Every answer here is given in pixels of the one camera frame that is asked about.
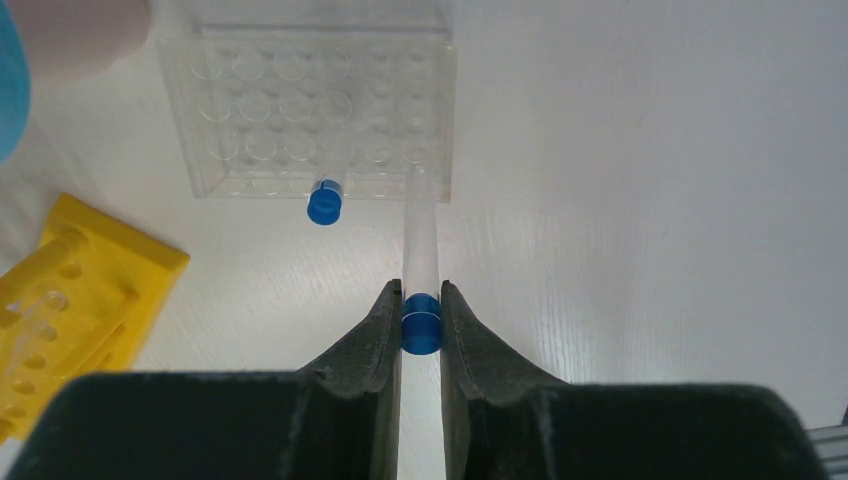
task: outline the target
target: blue plate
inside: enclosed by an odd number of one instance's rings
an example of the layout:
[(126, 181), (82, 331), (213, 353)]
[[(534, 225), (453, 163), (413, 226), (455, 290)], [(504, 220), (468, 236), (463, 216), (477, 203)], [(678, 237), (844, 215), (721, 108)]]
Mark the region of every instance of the blue plate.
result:
[(0, 163), (9, 158), (24, 135), (31, 88), (21, 37), (0, 0)]

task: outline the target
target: pink object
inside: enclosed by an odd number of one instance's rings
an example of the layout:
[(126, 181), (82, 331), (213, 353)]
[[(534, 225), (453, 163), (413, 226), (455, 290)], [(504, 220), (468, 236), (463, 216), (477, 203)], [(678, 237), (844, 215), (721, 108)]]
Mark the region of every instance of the pink object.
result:
[(6, 6), (36, 86), (101, 72), (138, 50), (150, 31), (145, 0), (6, 0)]

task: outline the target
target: yellow plastic object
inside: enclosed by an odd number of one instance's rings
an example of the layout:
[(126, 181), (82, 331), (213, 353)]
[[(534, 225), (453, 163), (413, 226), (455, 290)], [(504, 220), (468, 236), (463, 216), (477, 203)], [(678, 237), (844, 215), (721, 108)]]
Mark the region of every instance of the yellow plastic object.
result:
[(189, 256), (62, 195), (40, 247), (0, 277), (0, 442), (68, 380), (129, 368)]

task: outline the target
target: blue cap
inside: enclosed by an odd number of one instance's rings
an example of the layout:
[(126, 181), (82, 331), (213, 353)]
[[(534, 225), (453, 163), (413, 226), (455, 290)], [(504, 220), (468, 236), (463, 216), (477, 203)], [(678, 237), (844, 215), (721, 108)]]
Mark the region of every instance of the blue cap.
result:
[(401, 326), (403, 349), (413, 355), (429, 355), (442, 347), (439, 301), (426, 293), (416, 293), (404, 302)]
[(31, 88), (24, 46), (5, 2), (0, 0), (0, 163), (24, 136)]
[(341, 186), (333, 181), (325, 180), (318, 185), (309, 196), (306, 214), (318, 225), (332, 225), (342, 215)]

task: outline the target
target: blue test tube cap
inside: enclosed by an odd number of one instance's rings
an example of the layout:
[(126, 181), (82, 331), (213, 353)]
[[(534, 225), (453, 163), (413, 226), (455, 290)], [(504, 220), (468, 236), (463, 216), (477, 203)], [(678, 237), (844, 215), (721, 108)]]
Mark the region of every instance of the blue test tube cap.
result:
[(324, 180), (309, 196), (306, 215), (318, 225), (332, 225), (342, 215), (341, 185), (331, 180)]
[(0, 0), (0, 163), (15, 151), (24, 136), (31, 90), (21, 37), (6, 3)]
[(442, 347), (439, 301), (426, 293), (406, 299), (401, 326), (402, 347), (413, 355), (429, 355)]

